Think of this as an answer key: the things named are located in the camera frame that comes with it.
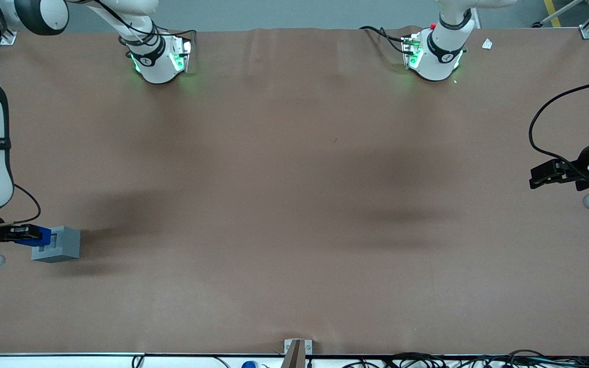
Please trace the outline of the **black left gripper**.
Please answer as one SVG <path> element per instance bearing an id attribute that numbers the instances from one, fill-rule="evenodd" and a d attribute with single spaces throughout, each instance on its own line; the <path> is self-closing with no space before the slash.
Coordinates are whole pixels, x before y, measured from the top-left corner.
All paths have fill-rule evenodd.
<path id="1" fill-rule="evenodd" d="M 541 186 L 552 183 L 574 182 L 577 191 L 589 189 L 589 145 L 579 153 L 572 161 L 559 159 L 549 160 L 542 165 L 530 170 L 530 189 L 535 190 Z"/>

